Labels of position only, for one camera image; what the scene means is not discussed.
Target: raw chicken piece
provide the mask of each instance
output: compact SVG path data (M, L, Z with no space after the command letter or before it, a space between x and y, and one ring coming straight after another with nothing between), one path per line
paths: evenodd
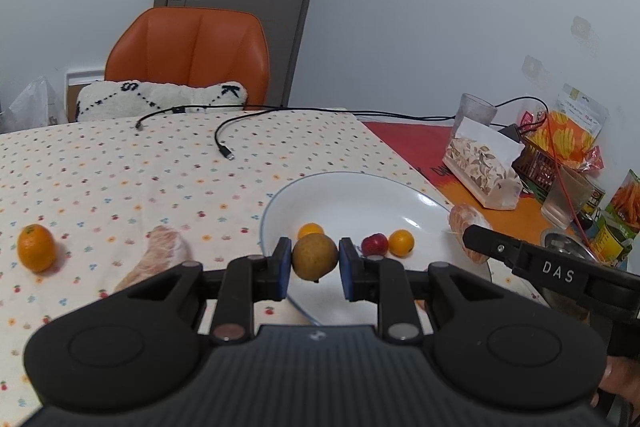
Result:
M466 255L474 263L482 264L489 258L477 251L468 249L462 242L462 234L465 232L466 227L470 227L471 225L479 225L480 227L493 230L489 222L484 219L484 216L470 204L457 204L451 209L449 213L449 226L456 234L456 238L458 239L462 250L465 251Z
M155 227L149 233L149 244L142 259L113 291L124 290L124 288L174 267L188 258L189 250L180 233L169 227Z

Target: glass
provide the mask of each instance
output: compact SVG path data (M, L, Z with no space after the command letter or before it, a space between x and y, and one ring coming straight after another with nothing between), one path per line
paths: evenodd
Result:
M566 188L575 212L578 212L587 202L593 192L593 187L581 174L561 166L560 176L556 176L553 185L551 185L551 190L549 190L549 195L540 209L540 214L552 225L564 230L574 218L567 196L562 190L560 178L564 182L564 188Z
M451 136L449 139L456 135L456 131L458 127L460 127L463 118L467 117L478 123L489 125L494 120L496 113L498 113L498 108L495 107L495 105L491 105L486 100L473 96L468 92L463 93L460 97L458 112L453 119L453 127L451 128Z

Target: floral tissue package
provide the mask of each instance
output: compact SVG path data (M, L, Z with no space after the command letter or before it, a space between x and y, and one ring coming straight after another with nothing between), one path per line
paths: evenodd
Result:
M484 208L513 210L522 182L511 164L523 148L522 143L465 118L442 161Z

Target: white fluffy pillow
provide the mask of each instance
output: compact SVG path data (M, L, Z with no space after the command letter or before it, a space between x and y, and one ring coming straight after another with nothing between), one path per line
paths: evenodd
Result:
M246 98L246 89L238 82L224 82L210 87L188 87L138 80L102 80L81 89L76 105L76 121L145 116L176 105L238 105L238 110L241 110ZM232 110L234 109L187 108L186 112Z

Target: plate rim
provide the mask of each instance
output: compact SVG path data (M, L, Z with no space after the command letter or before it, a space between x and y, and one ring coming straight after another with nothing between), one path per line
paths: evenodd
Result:
M273 201L278 197L278 195L285 190L285 188L290 187L291 185L294 185L298 182L304 181L304 180L308 180L309 178L313 178L315 176L322 176L324 174L361 174L364 176L372 176L373 178L381 178L383 180L392 182L392 183L396 183L398 185L402 185L402 187L408 188L409 190L412 190L414 192L417 192L418 194L420 194L421 196L424 196L425 198L428 198L429 200L433 201L433 203L435 203L437 206L439 206L440 208L443 208L447 214L450 213L450 210L444 206L443 204L439 203L438 201L434 200L433 198L431 198L430 196L427 196L426 194L424 194L423 192L420 192L420 190L417 190L416 188L410 187L409 185L405 185L402 182L399 182L397 180L392 180L389 178L386 178L385 176L378 176L377 174L369 174L368 172L358 172L358 171L329 171L329 172L315 172L315 174L309 174L308 176L302 176L301 178L297 179L297 180L293 180L292 182L287 183L283 188L281 188L280 190L278 190L269 200L269 203L267 203L267 206L265 206L264 208L264 212L262 213L262 217L260 218L260 251L262 252L262 255L265 257L270 257L270 255L267 255L265 253L265 247L264 247L264 241L263 241L263 237L264 237L264 216L267 215L267 212L269 211L269 207L271 206L271 203L273 203ZM493 282L493 277L491 275L491 270L489 269L489 281ZM320 323L317 319L313 318L307 311L305 311L302 306L300 306L300 304L298 304L295 299L293 297L289 296L289 292L287 291L287 301L289 301L292 306L297 309L309 322L311 322L314 326L317 327L323 327L324 325L322 323Z

